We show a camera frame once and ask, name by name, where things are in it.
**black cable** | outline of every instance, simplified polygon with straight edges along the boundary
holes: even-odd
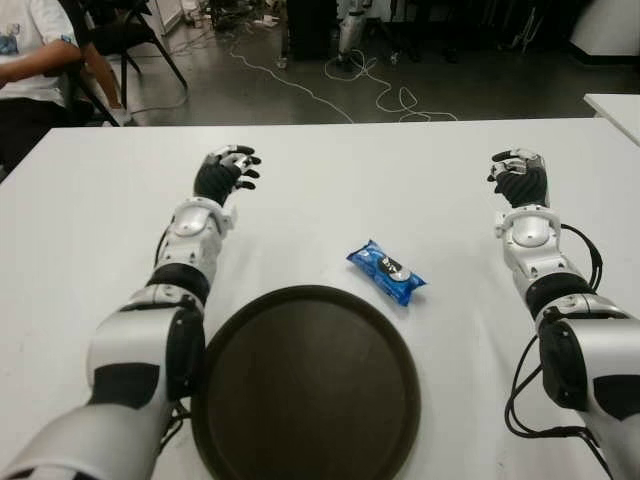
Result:
[[[580,426],[563,426],[563,427],[554,427],[554,428],[549,428],[546,430],[540,430],[540,431],[536,431],[533,430],[529,427],[527,427],[526,425],[524,425],[520,419],[518,418],[516,411],[515,411],[515,400],[518,397],[518,395],[520,395],[520,393],[540,374],[540,372],[542,371],[542,365],[538,365],[533,372],[531,372],[527,378],[525,378],[522,383],[518,384],[518,379],[520,377],[520,372],[522,370],[522,367],[524,365],[525,359],[529,353],[529,351],[531,350],[531,347],[533,346],[533,344],[536,342],[536,340],[538,339],[537,335],[534,335],[534,337],[529,341],[529,343],[527,344],[527,346],[525,347],[522,356],[520,357],[520,360],[518,361],[518,366],[516,367],[516,372],[514,374],[513,377],[513,382],[511,384],[511,395],[509,396],[509,399],[507,400],[507,403],[505,405],[505,409],[504,409],[504,420],[505,420],[505,424],[507,425],[507,428],[509,429],[509,431],[511,433],[513,433],[514,435],[517,435],[521,438],[527,438],[527,439],[532,439],[532,438],[567,438],[567,437],[576,437],[576,438],[580,438],[582,439],[587,446],[589,447],[589,450],[591,450],[591,453],[594,455],[594,457],[596,458],[596,460],[598,461],[598,463],[600,464],[600,466],[602,467],[602,469],[607,473],[607,475],[609,476],[609,478],[611,477],[611,472],[609,471],[609,467],[607,465],[607,462],[605,461],[605,459],[602,457],[602,455],[600,454],[600,452],[598,451],[598,446],[597,443],[591,433],[591,431],[585,427],[580,427]],[[516,429],[513,424],[511,423],[511,417],[513,417],[513,420],[515,421],[515,423],[521,428],[521,430]]]
[[[569,230],[570,232],[573,232],[576,235],[578,235],[587,245],[587,248],[589,249],[589,254],[591,256],[591,278],[589,279],[589,286],[595,292],[596,290],[598,290],[598,287],[600,286],[600,281],[602,280],[602,268],[603,268],[602,255],[600,255],[598,248],[593,244],[593,242],[589,239],[589,237],[587,237],[580,230],[578,230],[575,227],[572,227],[571,225],[567,225],[566,223],[563,223],[560,226],[563,229]]]
[[[158,265],[158,257],[160,256],[160,248],[162,247],[162,242],[164,242],[164,239],[167,237],[167,231],[169,230],[169,227],[167,227],[165,229],[165,231],[162,233],[162,236],[160,237],[160,240],[158,240],[158,246],[156,247],[156,256],[155,256],[155,260],[153,262],[153,266],[155,267],[156,265]]]
[[[158,451],[158,455],[160,455],[164,447],[171,441],[173,437],[180,431],[182,425],[184,425],[184,420],[191,418],[191,412],[185,408],[182,402],[178,401],[176,406],[174,407],[174,411],[171,414],[171,418],[169,419],[169,424],[167,425],[167,431],[165,432],[162,440],[160,441],[160,449]]]

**person's arm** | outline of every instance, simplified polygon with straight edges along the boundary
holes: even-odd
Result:
[[[9,82],[42,75],[68,63],[81,60],[80,49],[64,40],[55,40],[31,55],[0,64],[0,88]]]

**white wall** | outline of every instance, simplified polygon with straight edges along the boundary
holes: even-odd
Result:
[[[595,0],[576,24],[571,43],[589,55],[639,55],[640,0]]]

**person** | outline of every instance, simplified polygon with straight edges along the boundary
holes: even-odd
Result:
[[[71,20],[71,25],[73,25],[78,46],[82,51],[82,56],[84,57],[85,62],[89,65],[89,68],[91,68],[98,85],[100,85],[100,88],[107,97],[111,115],[120,126],[130,123],[132,120],[131,114],[120,104],[120,100],[118,99],[118,90],[116,88],[116,82],[114,80],[111,66],[107,63],[104,57],[100,55],[91,41],[91,32],[87,27],[85,14],[78,3],[78,0],[59,1]]]
[[[57,77],[81,60],[57,0],[0,0],[0,164],[11,172],[54,127],[71,126]]]

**white t-shirt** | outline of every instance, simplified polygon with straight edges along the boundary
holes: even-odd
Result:
[[[76,45],[73,27],[58,0],[0,0],[0,63],[26,57],[55,40]],[[58,78],[43,75],[8,83],[0,89],[0,101],[6,98],[64,106]]]

